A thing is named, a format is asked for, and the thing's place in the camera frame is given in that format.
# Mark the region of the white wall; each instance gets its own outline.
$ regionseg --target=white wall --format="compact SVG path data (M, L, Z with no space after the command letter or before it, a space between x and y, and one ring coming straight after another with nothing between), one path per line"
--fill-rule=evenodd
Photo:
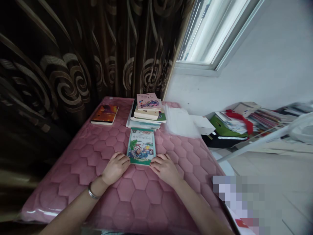
M313 9L273 0L219 78L173 74L165 97L207 115L240 101L276 109L313 99Z

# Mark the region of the pink quilted cover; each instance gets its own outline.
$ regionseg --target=pink quilted cover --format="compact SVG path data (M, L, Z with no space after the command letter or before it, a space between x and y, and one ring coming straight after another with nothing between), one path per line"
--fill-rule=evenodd
M130 129L125 124L133 99L106 97L101 104L118 105L113 126L88 119L62 156L40 182L21 211L24 221L49 223L99 176L112 154L126 154ZM165 102L171 107L177 103ZM212 191L210 178L224 175L202 139L155 132L156 153L168 153L179 173L206 200L218 217L229 223ZM142 234L199 233L186 208L165 182L148 167L130 165L123 177L99 200L86 226Z

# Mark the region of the red string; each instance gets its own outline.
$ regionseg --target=red string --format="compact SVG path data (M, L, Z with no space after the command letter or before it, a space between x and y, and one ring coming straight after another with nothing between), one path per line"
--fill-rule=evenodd
M241 114L233 113L231 109L227 109L226 114L230 118L232 117L232 118L244 121L244 123L247 127L248 135L251 135L253 133L253 123L250 122L249 120L245 119Z

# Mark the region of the window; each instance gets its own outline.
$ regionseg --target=window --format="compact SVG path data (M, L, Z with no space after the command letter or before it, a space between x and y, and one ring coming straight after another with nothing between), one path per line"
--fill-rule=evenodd
M264 2L269 0L196 0L175 64L176 72L218 76L222 64L228 63L225 60L230 59L248 34L248 24L256 21L256 13L260 13Z

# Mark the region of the hand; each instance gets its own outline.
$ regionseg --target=hand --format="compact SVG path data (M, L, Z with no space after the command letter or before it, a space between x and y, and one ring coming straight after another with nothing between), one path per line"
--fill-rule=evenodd
M166 182L172 188L182 181L182 178L168 154L158 154L155 158L152 158L149 167L160 177L161 180Z
M130 158L121 152L112 155L108 165L105 167L101 177L110 186L114 184L130 165Z

